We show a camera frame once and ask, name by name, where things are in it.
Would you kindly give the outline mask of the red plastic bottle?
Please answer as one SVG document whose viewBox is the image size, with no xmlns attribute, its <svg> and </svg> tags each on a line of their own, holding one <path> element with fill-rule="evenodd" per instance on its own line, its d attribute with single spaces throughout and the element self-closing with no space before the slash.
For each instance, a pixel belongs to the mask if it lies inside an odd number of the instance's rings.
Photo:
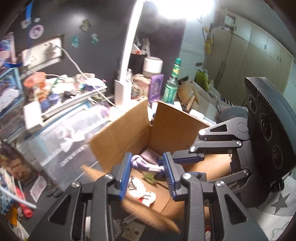
<svg viewBox="0 0 296 241">
<path fill-rule="evenodd" d="M 18 187 L 16 187 L 16 195 L 20 199 L 25 200 L 24 194 L 21 192 L 21 190 Z M 27 207 L 26 205 L 24 205 L 22 203 L 20 203 L 20 207 L 21 207 L 22 212 L 26 218 L 31 218 L 33 216 L 33 212 L 29 207 Z"/>
</svg>

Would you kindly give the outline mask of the green bottle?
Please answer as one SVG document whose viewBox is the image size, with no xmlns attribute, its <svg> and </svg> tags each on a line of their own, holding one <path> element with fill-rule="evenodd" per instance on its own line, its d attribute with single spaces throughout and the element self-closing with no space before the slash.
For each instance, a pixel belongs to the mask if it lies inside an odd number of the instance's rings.
<svg viewBox="0 0 296 241">
<path fill-rule="evenodd" d="M 171 77 L 166 81 L 162 102 L 173 103 L 175 101 L 178 92 L 178 77 L 181 64 L 182 60 L 180 58 L 176 58 L 171 72 Z"/>
</svg>

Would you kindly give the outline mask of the blue Cinnamoroll box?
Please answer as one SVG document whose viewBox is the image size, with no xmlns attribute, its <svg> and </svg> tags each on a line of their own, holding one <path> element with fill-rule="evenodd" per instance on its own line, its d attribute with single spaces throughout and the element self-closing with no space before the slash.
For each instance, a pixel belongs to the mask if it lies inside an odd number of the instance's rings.
<svg viewBox="0 0 296 241">
<path fill-rule="evenodd" d="M 1 118 L 25 99 L 18 68 L 10 68 L 1 74 Z"/>
</svg>

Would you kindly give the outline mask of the orange figure toy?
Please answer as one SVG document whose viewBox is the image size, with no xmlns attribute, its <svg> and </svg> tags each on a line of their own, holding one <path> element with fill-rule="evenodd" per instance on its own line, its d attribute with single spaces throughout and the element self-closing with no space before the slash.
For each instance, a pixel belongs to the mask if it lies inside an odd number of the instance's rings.
<svg viewBox="0 0 296 241">
<path fill-rule="evenodd" d="M 25 88 L 27 102 L 33 102 L 36 100 L 42 102 L 48 96 L 49 87 L 44 72 L 37 72 L 28 76 L 23 81 L 23 86 Z"/>
</svg>

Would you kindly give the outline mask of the clear zip bag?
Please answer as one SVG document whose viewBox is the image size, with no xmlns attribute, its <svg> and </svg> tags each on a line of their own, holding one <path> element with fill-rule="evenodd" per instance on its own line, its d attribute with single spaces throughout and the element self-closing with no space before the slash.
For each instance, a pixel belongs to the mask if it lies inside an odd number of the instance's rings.
<svg viewBox="0 0 296 241">
<path fill-rule="evenodd" d="M 97 164 L 89 143 L 108 122 L 109 108 L 81 104 L 25 140 L 23 155 L 66 189 L 83 175 L 83 165 Z"/>
</svg>

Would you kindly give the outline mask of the white fluffy keychain plush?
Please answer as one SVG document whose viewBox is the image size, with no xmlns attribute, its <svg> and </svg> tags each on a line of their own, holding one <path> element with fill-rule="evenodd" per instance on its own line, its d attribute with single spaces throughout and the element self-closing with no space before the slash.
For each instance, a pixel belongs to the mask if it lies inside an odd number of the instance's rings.
<svg viewBox="0 0 296 241">
<path fill-rule="evenodd" d="M 133 175 L 129 178 L 127 193 L 147 207 L 150 207 L 156 200 L 156 194 L 147 191 L 142 181 Z"/>
</svg>

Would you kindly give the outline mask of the brown cardboard box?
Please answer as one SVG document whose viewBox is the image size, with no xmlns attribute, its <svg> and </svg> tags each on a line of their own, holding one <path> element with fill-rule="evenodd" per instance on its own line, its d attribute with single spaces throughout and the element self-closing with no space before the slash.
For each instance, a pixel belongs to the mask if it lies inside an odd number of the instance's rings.
<svg viewBox="0 0 296 241">
<path fill-rule="evenodd" d="M 164 152 L 188 150 L 198 131 L 209 127 L 203 121 L 162 102 L 158 103 L 154 121 L 150 125 L 147 100 L 141 100 L 121 115 L 118 113 L 113 116 L 116 118 L 89 142 L 93 154 L 106 173 L 121 163 L 126 152 L 139 155 L 148 148 L 162 156 Z M 208 181 L 214 180 L 230 174 L 230 156 L 209 154 L 204 161 L 183 167 L 187 172 L 205 172 Z M 147 190 L 157 194 L 153 210 L 175 221 L 183 219 L 184 202 L 174 202 L 164 182 L 155 186 L 148 183 L 144 185 Z"/>
</svg>

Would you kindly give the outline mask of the white wall power socket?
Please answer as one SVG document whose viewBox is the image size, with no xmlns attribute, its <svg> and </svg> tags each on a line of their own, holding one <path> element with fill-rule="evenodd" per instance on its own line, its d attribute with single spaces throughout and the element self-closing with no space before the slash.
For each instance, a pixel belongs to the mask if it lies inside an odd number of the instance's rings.
<svg viewBox="0 0 296 241">
<path fill-rule="evenodd" d="M 23 66 L 34 71 L 41 70 L 64 59 L 64 36 L 57 35 L 30 49 L 22 51 Z"/>
</svg>

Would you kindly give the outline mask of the black marker pen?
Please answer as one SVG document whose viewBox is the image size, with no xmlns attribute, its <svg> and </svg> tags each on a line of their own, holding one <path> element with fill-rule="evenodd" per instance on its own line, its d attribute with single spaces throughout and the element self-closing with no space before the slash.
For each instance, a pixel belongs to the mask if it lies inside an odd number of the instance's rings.
<svg viewBox="0 0 296 241">
<path fill-rule="evenodd" d="M 46 193 L 46 197 L 51 197 L 51 196 L 53 196 L 53 197 L 57 198 L 57 197 L 59 197 L 62 193 L 63 193 L 63 190 L 61 189 L 61 187 L 60 187 L 60 186 L 56 186 L 56 187 L 50 189 L 50 190 Z"/>
</svg>

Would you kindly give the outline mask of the green jelly cup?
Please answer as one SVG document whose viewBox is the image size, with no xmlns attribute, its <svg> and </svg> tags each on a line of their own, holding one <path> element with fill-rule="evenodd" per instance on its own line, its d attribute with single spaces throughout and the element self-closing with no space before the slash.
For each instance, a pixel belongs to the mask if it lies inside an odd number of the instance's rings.
<svg viewBox="0 0 296 241">
<path fill-rule="evenodd" d="M 143 179 L 149 183 L 149 184 L 156 184 L 158 181 L 154 178 L 154 174 L 153 173 L 149 173 L 149 172 L 143 172 L 142 173 L 142 177 Z"/>
</svg>

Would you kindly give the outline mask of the purple barcode box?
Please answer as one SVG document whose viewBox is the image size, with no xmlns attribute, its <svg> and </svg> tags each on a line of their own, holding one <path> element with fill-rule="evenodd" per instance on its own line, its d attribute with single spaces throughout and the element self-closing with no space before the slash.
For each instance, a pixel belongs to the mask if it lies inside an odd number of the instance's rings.
<svg viewBox="0 0 296 241">
<path fill-rule="evenodd" d="M 150 148 L 146 148 L 141 154 L 140 156 L 147 161 L 150 164 L 154 164 L 157 165 L 158 164 L 158 160 L 160 157 L 160 154 L 158 154 L 157 152 L 153 151 Z"/>
</svg>

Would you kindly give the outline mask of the white desk lamp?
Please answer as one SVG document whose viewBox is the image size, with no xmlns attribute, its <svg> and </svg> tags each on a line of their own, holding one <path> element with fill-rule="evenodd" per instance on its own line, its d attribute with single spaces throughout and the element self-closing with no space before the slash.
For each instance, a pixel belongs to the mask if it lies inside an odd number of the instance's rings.
<svg viewBox="0 0 296 241">
<path fill-rule="evenodd" d="M 181 77 L 194 78 L 207 52 L 206 29 L 212 25 L 219 1 L 136 1 L 123 47 L 114 100 L 131 99 L 132 74 L 163 74 L 169 79 L 176 58 Z"/>
</svg>

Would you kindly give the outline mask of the paper tag with hole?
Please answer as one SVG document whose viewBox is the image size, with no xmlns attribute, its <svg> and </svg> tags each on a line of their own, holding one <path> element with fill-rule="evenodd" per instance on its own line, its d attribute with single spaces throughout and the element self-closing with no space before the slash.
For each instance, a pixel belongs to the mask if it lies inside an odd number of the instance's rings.
<svg viewBox="0 0 296 241">
<path fill-rule="evenodd" d="M 139 241 L 145 226 L 137 222 L 131 222 L 126 226 L 121 237 L 129 241 Z"/>
</svg>

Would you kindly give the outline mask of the white drawer unit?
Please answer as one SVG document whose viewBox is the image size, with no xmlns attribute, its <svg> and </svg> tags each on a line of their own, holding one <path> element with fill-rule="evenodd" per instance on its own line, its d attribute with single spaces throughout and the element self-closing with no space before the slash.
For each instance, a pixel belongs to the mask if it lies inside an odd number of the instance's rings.
<svg viewBox="0 0 296 241">
<path fill-rule="evenodd" d="M 108 122 L 108 108 L 90 101 L 64 109 L 47 120 L 42 119 L 37 102 L 24 108 L 26 132 L 16 141 L 16 149 L 31 162 L 68 153 L 75 144 L 87 142 Z"/>
</svg>

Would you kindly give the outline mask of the pink white sachet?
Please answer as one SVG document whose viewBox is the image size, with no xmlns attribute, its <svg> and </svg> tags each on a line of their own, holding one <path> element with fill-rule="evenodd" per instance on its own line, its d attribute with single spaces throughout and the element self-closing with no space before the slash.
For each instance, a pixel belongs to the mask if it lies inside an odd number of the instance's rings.
<svg viewBox="0 0 296 241">
<path fill-rule="evenodd" d="M 34 202 L 38 202 L 41 194 L 45 190 L 47 186 L 47 181 L 43 176 L 38 176 L 37 180 L 33 184 L 32 188 L 30 189 L 30 195 Z"/>
</svg>

